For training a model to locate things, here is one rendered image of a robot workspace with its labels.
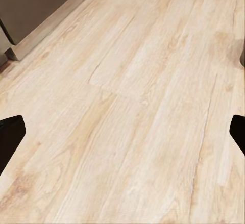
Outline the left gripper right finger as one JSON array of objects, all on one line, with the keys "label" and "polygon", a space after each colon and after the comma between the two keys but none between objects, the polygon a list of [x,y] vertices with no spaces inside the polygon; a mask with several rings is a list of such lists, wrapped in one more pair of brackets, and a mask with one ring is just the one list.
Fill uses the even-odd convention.
[{"label": "left gripper right finger", "polygon": [[229,133],[245,155],[245,117],[233,115]]}]

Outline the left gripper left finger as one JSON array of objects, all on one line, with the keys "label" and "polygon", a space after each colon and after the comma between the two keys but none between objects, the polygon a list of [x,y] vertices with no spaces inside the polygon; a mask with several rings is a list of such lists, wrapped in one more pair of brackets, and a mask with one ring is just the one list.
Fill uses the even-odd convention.
[{"label": "left gripper left finger", "polygon": [[0,120],[0,175],[26,134],[22,115]]}]

